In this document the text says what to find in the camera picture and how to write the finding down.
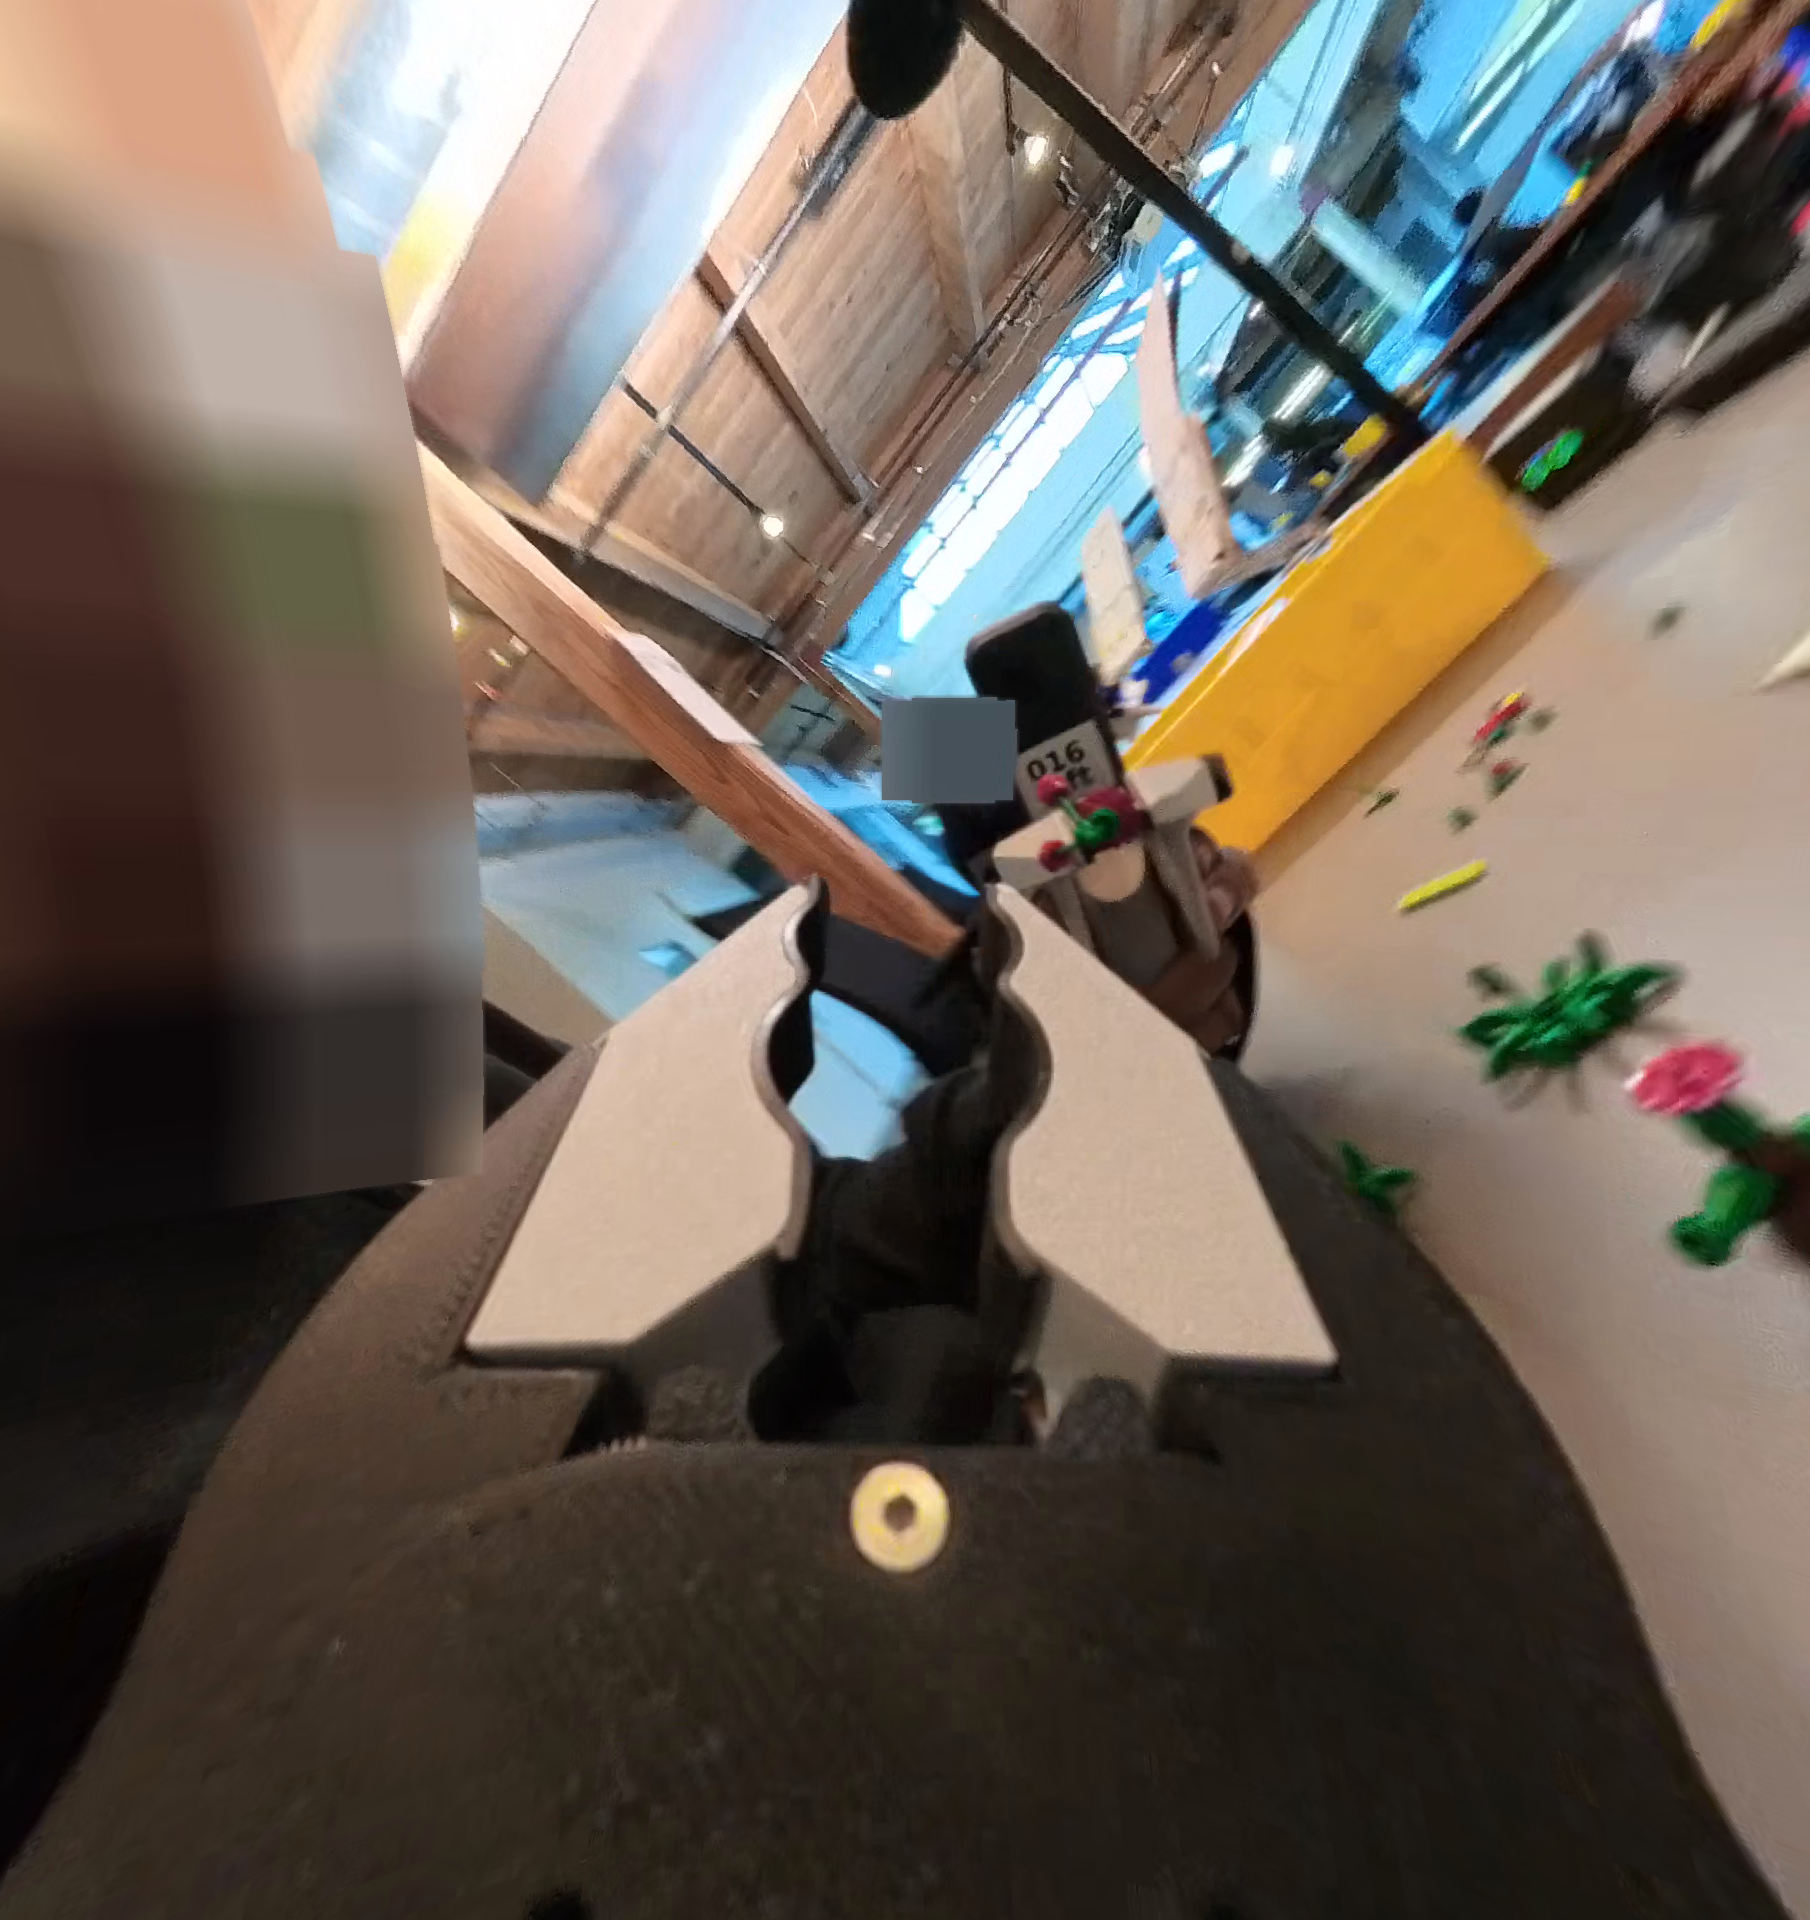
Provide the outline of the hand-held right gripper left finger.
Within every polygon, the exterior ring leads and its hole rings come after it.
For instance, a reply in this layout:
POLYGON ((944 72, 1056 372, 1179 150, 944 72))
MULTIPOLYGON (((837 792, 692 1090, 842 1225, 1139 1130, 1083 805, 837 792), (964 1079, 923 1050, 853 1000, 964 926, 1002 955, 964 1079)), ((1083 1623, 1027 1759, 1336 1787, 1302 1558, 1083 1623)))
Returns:
POLYGON ((804 1246, 825 880, 784 888, 594 1050, 464 1327, 488 1363, 763 1370, 804 1246))

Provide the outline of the wooden post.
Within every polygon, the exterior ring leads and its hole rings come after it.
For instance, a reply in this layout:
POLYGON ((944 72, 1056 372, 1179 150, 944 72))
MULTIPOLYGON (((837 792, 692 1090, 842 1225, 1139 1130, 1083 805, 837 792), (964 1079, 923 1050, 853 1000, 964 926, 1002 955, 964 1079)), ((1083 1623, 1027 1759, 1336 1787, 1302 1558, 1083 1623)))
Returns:
POLYGON ((956 947, 956 925, 899 880, 865 838, 813 805, 768 755, 711 738, 623 651, 618 625, 542 554, 437 450, 417 446, 423 496, 444 577, 586 693, 692 805, 723 821, 784 880, 827 888, 837 918, 928 959, 956 947))

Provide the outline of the black pole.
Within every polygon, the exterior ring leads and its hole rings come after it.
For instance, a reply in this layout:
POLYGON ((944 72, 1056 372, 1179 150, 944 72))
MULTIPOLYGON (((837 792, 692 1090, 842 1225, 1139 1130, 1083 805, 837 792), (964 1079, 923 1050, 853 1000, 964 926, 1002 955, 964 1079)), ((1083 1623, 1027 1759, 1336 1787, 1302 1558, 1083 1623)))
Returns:
POLYGON ((1053 53, 986 0, 853 0, 850 84, 889 124, 917 115, 974 33, 1027 84, 1124 190, 1161 209, 1237 286, 1246 286, 1336 384, 1344 384, 1399 441, 1422 446, 1422 418, 1347 355, 1307 302, 1268 275, 1196 193, 1161 167, 1053 53))

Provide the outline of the yellow storage bin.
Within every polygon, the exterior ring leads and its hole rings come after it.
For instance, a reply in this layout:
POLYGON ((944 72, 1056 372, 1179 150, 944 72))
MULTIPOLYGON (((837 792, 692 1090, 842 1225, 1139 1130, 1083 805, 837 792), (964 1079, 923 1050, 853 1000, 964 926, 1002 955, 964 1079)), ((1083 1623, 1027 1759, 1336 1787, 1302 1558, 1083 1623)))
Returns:
POLYGON ((1256 856, 1543 577, 1528 510, 1436 434, 1187 677, 1124 771, 1225 761, 1207 836, 1256 856))

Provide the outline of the white paper notice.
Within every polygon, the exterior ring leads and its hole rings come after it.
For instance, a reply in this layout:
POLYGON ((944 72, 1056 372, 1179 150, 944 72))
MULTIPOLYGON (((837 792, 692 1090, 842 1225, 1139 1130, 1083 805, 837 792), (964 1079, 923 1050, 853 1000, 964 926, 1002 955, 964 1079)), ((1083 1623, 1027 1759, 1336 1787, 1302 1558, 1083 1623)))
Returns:
POLYGON ((757 748, 757 735, 743 730, 658 640, 618 630, 618 651, 721 746, 757 748))

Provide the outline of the green plant with pink flowers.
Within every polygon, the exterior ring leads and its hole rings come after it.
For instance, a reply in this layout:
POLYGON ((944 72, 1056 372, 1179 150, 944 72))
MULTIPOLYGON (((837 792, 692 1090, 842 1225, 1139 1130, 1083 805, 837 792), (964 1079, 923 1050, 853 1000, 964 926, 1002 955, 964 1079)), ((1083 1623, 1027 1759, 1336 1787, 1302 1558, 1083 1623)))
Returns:
POLYGON ((1477 1014, 1451 1038, 1477 1050, 1487 1083, 1570 1074, 1648 1024, 1680 983, 1677 962, 1615 959, 1601 933, 1577 933, 1561 959, 1543 962, 1535 983, 1477 962, 1468 972, 1477 1014))

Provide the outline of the person's black jacket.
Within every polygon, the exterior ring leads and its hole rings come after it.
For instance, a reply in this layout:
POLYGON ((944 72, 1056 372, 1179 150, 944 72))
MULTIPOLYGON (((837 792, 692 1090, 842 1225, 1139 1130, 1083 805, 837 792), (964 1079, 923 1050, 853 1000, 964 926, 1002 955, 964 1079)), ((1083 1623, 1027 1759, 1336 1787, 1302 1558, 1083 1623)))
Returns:
MULTIPOLYGON (((883 1155, 813 1155, 778 1329, 853 1351, 879 1316, 974 1316, 996 1130, 964 1065, 901 1107, 883 1155)), ((70 1602, 144 1611, 239 1410, 401 1208, 330 1193, 0 1243, 0 1672, 59 1668, 46 1620, 70 1602)))

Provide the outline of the person's left hand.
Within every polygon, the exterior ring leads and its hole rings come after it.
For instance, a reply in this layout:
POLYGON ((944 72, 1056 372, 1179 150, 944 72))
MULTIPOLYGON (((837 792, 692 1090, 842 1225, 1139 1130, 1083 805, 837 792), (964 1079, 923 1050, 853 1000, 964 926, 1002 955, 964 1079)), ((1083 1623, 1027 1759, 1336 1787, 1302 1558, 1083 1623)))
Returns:
POLYGON ((1249 856, 1218 851, 1208 836, 1188 836, 1196 872, 1218 947, 1187 947, 1145 991, 1207 1058, 1238 1060, 1256 1027, 1258 955, 1256 955, 1256 899, 1258 880, 1249 856))

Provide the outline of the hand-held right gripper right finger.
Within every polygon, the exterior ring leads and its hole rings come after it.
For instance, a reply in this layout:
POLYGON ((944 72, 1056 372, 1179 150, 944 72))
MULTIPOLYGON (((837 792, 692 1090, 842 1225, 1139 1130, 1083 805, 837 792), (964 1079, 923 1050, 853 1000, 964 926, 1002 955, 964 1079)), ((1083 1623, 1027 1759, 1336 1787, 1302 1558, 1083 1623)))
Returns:
POLYGON ((1017 1090, 986 1262, 1039 1420, 1056 1431, 1101 1382, 1152 1420, 1187 1385, 1336 1382, 1336 1334, 1208 1058, 1021 894, 996 883, 986 926, 1017 1090))

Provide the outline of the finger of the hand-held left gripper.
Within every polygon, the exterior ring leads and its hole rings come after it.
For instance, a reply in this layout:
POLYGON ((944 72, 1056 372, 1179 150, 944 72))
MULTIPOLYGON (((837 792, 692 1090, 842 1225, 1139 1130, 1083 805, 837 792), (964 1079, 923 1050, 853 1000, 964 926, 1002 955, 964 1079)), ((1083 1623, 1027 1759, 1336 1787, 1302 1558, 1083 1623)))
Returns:
POLYGON ((1124 792, 1139 821, 1137 844, 1145 857, 1145 880, 1161 894, 1177 945, 1187 955, 1215 959, 1218 925, 1208 915, 1207 872, 1196 857, 1196 821, 1225 805, 1230 792, 1225 761, 1196 755, 1196 761, 1145 765, 1124 776, 1124 792))
POLYGON ((1062 828, 1017 828, 992 851, 992 880, 1091 947, 1083 872, 1087 856, 1062 828))

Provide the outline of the brown-base toy plant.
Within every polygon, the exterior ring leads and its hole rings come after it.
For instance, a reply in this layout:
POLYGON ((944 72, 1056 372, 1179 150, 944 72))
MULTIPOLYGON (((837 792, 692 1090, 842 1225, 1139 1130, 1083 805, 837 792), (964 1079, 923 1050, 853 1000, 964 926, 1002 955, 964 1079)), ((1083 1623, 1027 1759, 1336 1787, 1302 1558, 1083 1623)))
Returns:
POLYGON ((1642 1115, 1677 1124, 1711 1151, 1694 1213, 1672 1219, 1692 1266, 1732 1266, 1757 1233, 1810 1266, 1810 1114, 1776 1124, 1745 1095, 1745 1060, 1726 1042, 1677 1042, 1627 1079, 1642 1115))

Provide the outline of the black charger box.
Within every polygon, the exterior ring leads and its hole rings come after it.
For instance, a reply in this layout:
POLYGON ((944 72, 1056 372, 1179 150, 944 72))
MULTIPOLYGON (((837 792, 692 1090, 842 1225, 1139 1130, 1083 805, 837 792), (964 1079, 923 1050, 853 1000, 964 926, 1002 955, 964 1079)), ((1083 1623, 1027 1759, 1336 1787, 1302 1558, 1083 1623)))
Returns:
POLYGON ((1482 446, 1487 472, 1528 508, 1558 510, 1651 434, 1651 404, 1621 350, 1599 350, 1482 446))

